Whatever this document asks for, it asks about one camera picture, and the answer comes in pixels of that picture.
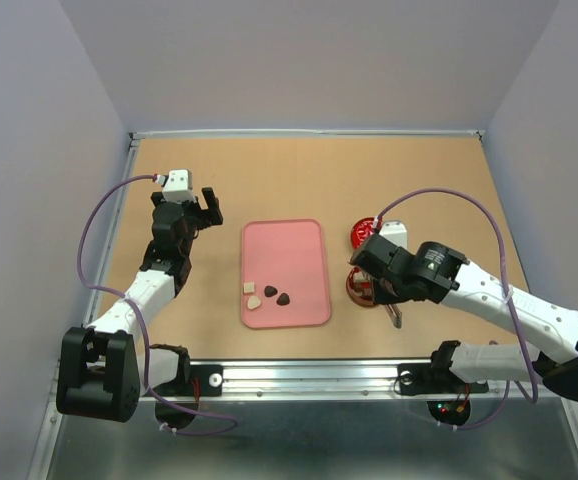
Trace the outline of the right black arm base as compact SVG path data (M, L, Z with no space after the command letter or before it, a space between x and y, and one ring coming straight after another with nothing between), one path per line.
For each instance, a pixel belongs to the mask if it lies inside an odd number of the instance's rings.
M397 367L393 391L402 396L436 396L428 400L432 418L441 425L465 427L470 418L473 395L489 392L487 382L467 383L447 369L435 369L430 361L405 362Z

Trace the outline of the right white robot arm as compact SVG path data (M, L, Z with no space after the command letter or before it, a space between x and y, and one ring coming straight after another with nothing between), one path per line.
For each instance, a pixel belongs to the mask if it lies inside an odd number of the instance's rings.
M384 236L368 237L350 263L372 282L378 303L429 301L485 320L517 337L514 345L448 340L412 377L441 390L487 381L536 382L578 402L578 311L535 297L437 242L416 253Z

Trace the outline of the metal tongs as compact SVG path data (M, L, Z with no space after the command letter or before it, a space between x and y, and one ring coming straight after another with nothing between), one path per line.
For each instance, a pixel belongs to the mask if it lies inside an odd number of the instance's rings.
M395 305L378 305L383 306L391 320L391 323L396 329L401 329L403 324L403 314L400 308Z

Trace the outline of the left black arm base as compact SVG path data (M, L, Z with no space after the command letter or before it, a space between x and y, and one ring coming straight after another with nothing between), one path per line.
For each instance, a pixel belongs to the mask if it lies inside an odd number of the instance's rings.
M187 402L177 402L177 406L198 410L203 397L222 395L223 379L222 365L193 364L185 347L166 344L150 346L150 385L163 397L190 398Z

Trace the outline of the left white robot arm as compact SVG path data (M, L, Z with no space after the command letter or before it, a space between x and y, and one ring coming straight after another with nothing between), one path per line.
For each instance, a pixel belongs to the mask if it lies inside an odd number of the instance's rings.
M193 193L152 194L152 239L133 283L97 320L63 336L56 394L60 413L126 422L139 398L154 387L171 394L187 388L198 392L186 348L148 343L138 355L136 345L148 323L185 286L198 233L223 222L213 189L203 188L201 197L204 206Z

